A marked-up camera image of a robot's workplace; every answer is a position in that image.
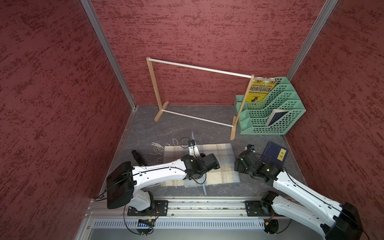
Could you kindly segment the blue beige plaid scarf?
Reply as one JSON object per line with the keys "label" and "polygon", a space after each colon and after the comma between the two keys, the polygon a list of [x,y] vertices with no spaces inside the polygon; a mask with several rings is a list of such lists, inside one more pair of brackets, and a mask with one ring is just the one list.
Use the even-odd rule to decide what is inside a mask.
{"label": "blue beige plaid scarf", "polygon": [[[176,145],[167,145],[161,146],[158,143],[152,143],[154,149],[154,155],[158,155],[157,163],[169,163],[173,162],[181,157],[188,155],[189,150],[184,149],[181,146]],[[207,145],[198,145],[197,146],[201,154],[214,154],[217,158],[220,168],[218,170],[212,170],[207,173],[207,176],[203,176],[197,181],[193,180],[183,180],[183,181],[167,181],[162,183],[164,187],[170,186],[184,186],[186,188],[198,187],[200,183],[204,183],[205,186],[208,185],[218,185],[218,184],[230,184],[230,183],[239,183],[240,176],[239,173],[234,170],[235,155],[230,143],[227,144],[207,144]]]}

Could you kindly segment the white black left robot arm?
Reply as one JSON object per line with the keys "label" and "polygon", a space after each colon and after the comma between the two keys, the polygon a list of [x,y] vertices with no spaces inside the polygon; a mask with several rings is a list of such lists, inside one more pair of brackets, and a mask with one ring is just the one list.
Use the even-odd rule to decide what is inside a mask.
{"label": "white black left robot arm", "polygon": [[153,195],[143,188],[167,181],[198,180],[219,168],[214,154],[199,158],[186,155],[155,166],[132,166],[131,162],[124,162],[107,177],[107,208],[129,206],[139,212],[151,211],[155,207]]}

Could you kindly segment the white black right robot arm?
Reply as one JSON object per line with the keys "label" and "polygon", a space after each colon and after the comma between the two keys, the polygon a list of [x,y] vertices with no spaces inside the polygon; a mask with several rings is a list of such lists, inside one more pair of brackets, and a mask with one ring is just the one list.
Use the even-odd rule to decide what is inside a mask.
{"label": "white black right robot arm", "polygon": [[235,160],[235,171],[276,189],[257,203],[265,215],[290,218],[325,240],[359,240],[365,233],[357,208],[331,200],[292,177],[286,169],[264,162],[250,149]]}

